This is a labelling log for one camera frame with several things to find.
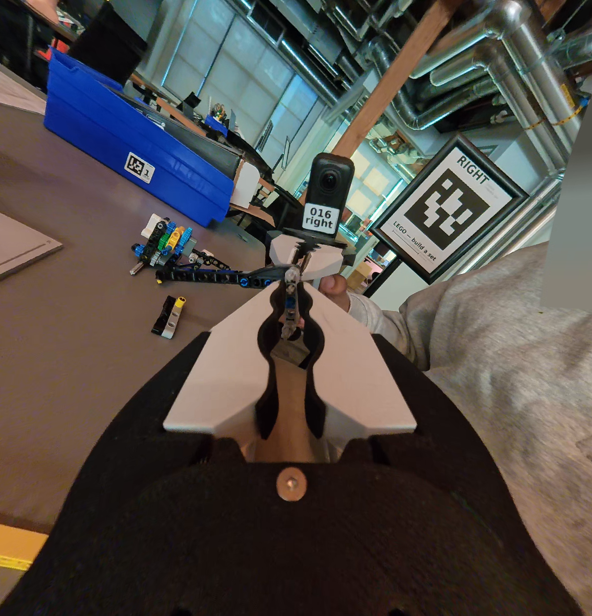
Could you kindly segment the person in grey sweatshirt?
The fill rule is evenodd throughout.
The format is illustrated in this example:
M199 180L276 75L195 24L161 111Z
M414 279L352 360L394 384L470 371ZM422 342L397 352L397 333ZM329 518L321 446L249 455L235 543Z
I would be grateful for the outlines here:
M401 306L410 353L492 454L525 526L592 615L592 311L540 304L548 243Z

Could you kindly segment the multicolour lego gear assembly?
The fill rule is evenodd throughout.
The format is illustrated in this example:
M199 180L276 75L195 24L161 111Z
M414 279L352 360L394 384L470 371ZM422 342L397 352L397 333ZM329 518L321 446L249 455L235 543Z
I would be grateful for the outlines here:
M196 248L198 241L192 235L191 227L179 226L168 217L154 214L141 231L142 243L135 243L131 251L136 264L130 269L131 276L146 267L172 272L177 269L228 272L230 266L204 250Z

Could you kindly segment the framed marker sign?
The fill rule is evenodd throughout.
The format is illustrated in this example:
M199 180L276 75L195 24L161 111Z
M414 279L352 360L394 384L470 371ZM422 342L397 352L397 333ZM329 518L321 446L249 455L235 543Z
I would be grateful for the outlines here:
M528 196L457 134L377 219L372 233L431 284Z

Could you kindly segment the person's right forearm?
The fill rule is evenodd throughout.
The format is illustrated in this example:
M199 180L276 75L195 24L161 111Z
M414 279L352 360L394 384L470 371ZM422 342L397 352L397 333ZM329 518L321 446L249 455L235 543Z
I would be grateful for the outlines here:
M423 372L430 368L429 335L417 322L408 319L404 306L399 312L383 311L372 300L347 293L348 314L365 326L369 333L380 335Z

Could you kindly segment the metal ventilation duct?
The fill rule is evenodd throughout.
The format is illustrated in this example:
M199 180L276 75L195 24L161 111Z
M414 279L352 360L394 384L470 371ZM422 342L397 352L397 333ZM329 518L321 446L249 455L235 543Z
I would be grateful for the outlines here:
M494 1L435 43L410 74L420 78L484 39L500 41L562 145L564 163L582 122L576 88L554 57L542 18L527 1Z

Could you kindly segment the person's right hand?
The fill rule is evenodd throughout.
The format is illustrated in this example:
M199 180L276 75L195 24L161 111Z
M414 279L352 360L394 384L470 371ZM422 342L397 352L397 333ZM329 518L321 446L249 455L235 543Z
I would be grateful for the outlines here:
M345 312L350 311L351 301L346 279L340 274L321 278L318 290Z

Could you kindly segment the grey black lego rack piece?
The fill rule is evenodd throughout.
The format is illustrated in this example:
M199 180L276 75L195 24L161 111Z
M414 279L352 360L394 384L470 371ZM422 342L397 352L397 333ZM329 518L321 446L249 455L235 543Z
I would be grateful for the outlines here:
M182 296L167 296L162 305L161 313L151 329L151 333L162 338L172 339L184 304L186 304L186 299Z

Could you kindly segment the blue plastic bin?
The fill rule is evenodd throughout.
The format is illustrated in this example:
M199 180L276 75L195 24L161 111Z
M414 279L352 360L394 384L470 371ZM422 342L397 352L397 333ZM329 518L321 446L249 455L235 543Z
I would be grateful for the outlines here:
M155 115L114 80L52 52L44 126L198 225L222 222L233 179L188 146L184 127Z

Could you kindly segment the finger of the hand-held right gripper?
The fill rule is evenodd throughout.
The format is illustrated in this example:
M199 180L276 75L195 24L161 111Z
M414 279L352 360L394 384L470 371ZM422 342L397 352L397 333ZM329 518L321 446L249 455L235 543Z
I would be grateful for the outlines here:
M319 287L319 281L339 273L343 264L343 248L314 248L303 261L303 282Z
M294 266L300 261L301 238L276 236L269 244L269 260L273 266Z

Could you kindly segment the yellow flat object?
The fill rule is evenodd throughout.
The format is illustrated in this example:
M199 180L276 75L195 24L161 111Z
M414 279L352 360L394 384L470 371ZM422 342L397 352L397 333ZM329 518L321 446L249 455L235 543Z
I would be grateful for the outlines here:
M0 524L0 568L27 571L48 535Z

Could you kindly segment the wooden post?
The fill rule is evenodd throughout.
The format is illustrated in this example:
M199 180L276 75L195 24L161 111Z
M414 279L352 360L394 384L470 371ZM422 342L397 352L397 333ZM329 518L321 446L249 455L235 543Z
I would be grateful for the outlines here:
M350 158L354 154L462 3L463 1L435 1L431 4L332 149L334 155Z

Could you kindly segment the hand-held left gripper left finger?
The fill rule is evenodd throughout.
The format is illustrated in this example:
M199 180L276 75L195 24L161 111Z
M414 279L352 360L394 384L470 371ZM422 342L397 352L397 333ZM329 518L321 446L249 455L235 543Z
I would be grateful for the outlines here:
M260 291L210 330L198 359L164 420L168 432L256 439L255 404L268 385L269 364L258 333L278 283Z

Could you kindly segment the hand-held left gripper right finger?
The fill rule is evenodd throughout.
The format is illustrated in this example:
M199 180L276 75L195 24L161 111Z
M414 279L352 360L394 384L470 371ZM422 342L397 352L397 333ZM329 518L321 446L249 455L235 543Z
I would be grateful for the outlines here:
M305 417L317 439L414 432L417 422L369 330L309 283L300 285L309 351Z

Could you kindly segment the large instruction manual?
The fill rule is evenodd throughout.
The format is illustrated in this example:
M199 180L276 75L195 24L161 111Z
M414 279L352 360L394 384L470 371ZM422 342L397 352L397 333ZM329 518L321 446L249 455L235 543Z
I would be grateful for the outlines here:
M62 247L61 242L0 212L0 281Z

